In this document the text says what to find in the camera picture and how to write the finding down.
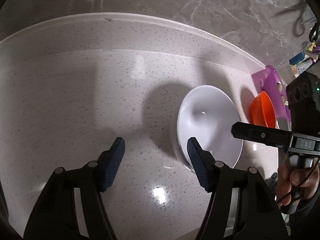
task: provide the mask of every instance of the finger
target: finger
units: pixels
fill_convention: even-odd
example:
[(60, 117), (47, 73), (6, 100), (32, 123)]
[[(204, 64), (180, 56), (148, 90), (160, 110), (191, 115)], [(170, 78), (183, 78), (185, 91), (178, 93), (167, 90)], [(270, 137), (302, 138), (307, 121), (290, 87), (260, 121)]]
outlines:
[(278, 168), (278, 180), (289, 180), (290, 171), (288, 169), (287, 161), (285, 160)]
[(302, 194), (304, 199), (312, 198), (318, 189), (318, 186), (319, 186), (319, 168), (318, 167), (316, 167), (316, 170), (314, 171), (314, 173), (317, 175), (317, 178), (315, 179), (315, 183), (313, 183), (310, 187), (307, 187), (304, 189)]
[[(290, 192), (291, 190), (291, 184), (289, 181), (280, 180), (278, 181), (278, 185), (276, 186), (276, 196), (277, 201), (282, 198), (284, 195)], [(285, 199), (283, 199), (280, 204), (288, 205), (291, 201), (291, 196), (287, 196)]]
[[(298, 186), (312, 171), (312, 168), (308, 169), (296, 169), (291, 172), (290, 182), (294, 186)], [(301, 187), (311, 187), (315, 184), (319, 184), (319, 168), (315, 168), (310, 177), (301, 185)]]

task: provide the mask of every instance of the black cable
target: black cable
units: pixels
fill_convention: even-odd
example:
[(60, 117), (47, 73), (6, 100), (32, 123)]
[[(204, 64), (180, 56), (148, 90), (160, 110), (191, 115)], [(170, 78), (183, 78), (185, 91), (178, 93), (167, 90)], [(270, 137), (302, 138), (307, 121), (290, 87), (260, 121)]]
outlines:
[(289, 195), (295, 193), (297, 190), (299, 190), (300, 187), (301, 187), (301, 185), (302, 185), (303, 183), (305, 183), (305, 182), (307, 181), (307, 179), (310, 178), (311, 174), (315, 171), (316, 167), (318, 167), (319, 161), (320, 161), (320, 158), (318, 158), (315, 166), (314, 166), (313, 169), (310, 171), (310, 173), (308, 174), (308, 176), (306, 176), (306, 178), (305, 178), (302, 182), (300, 182), (300, 184), (299, 184), (295, 189), (290, 190), (289, 193), (285, 194), (283, 197), (281, 197), (279, 200), (277, 200), (276, 203), (279, 204), (279, 203), (280, 203), (282, 200), (284, 200), (287, 196), (289, 196)]
[(316, 22), (309, 33), (309, 41), (311, 43), (316, 42), (318, 40), (318, 37), (319, 37), (319, 23)]

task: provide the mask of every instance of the gray marble backsplash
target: gray marble backsplash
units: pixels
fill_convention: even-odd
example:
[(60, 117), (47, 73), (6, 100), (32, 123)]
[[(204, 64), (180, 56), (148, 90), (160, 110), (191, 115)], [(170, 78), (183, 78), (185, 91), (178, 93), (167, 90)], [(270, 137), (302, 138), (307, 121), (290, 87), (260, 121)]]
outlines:
[(162, 17), (213, 33), (273, 65), (289, 83), (288, 59), (308, 45), (313, 16), (304, 0), (7, 0), (0, 40), (32, 24), (71, 14), (127, 12)]

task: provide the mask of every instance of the purple plastic basket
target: purple plastic basket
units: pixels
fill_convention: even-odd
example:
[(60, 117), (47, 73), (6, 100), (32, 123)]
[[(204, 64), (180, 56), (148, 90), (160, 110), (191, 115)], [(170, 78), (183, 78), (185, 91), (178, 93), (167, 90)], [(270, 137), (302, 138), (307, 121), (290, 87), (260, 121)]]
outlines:
[[(265, 91), (271, 99), (276, 118), (284, 118), (291, 122), (289, 107), (284, 105), (281, 98), (281, 95), (284, 95), (285, 100), (288, 101), (287, 93), (281, 79), (273, 66), (266, 66), (266, 68), (270, 70), (270, 73), (263, 83), (263, 91)], [(279, 91), (277, 83), (281, 84), (281, 91)]]

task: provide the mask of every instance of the white bowl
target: white bowl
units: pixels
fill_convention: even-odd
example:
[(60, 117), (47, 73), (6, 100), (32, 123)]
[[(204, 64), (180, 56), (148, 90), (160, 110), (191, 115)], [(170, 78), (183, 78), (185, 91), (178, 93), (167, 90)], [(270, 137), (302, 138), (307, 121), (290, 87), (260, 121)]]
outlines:
[(196, 137), (202, 149), (209, 151), (216, 161), (233, 168), (243, 140), (233, 137), (231, 127), (240, 121), (236, 106), (222, 90), (209, 85), (191, 90), (181, 103), (177, 121), (178, 143), (190, 168), (193, 170), (187, 152), (190, 137)]

